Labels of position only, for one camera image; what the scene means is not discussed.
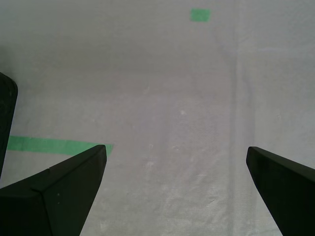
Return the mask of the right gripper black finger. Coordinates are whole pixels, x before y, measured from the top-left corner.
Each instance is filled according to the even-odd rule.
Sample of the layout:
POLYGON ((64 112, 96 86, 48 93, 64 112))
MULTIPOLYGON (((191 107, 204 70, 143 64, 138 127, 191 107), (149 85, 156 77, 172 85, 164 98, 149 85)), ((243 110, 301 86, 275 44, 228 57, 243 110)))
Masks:
POLYGON ((315 234, 315 171, 259 147, 246 164, 254 184, 284 236, 315 234))
POLYGON ((0 190, 2 236, 78 236, 107 161, 97 145, 0 190))

